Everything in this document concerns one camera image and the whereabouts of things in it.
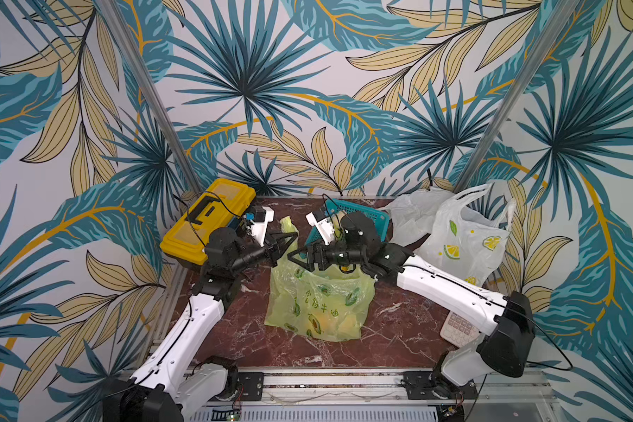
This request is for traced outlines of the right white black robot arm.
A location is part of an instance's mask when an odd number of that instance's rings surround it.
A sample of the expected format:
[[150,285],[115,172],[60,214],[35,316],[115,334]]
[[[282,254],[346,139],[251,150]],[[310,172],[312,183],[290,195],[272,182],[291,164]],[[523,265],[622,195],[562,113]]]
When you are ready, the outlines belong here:
[[357,267],[376,281],[421,295],[466,319],[477,339],[444,353],[432,370],[430,385],[445,397],[490,373],[519,378],[534,337],[529,299],[478,288],[425,261],[411,250],[381,240],[374,223],[356,212],[340,225],[341,237],[321,239],[288,253],[288,259],[314,272]]

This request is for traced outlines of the yellow pear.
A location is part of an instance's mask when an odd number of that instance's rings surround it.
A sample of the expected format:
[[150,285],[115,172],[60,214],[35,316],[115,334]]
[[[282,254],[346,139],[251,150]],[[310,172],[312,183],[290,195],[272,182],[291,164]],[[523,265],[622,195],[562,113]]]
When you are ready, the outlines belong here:
[[309,314],[309,323],[317,333],[331,332],[337,328],[336,322],[329,315]]

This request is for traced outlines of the green plastic bag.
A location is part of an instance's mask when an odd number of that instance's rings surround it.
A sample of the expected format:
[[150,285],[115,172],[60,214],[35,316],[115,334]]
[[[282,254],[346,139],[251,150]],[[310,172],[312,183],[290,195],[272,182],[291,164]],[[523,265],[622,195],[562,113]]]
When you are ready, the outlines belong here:
[[[265,324],[311,339],[359,339],[374,298],[374,279],[358,266],[330,266],[309,272],[288,260],[287,255],[296,249],[298,244],[293,242],[271,270]],[[309,314],[329,315],[337,328],[317,333],[309,323]]]

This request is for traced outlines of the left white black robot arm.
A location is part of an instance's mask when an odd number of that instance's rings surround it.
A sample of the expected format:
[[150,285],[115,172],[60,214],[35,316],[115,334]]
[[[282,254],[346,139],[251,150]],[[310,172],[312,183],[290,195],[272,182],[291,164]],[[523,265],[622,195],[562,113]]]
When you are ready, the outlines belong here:
[[194,375],[185,373],[235,299],[242,273],[263,263],[277,265],[297,238],[296,232],[275,232],[265,234],[262,241],[245,241],[233,228],[215,230],[184,312],[142,366],[105,390],[102,419],[187,421],[211,399],[239,395],[238,370],[231,360],[214,357]]

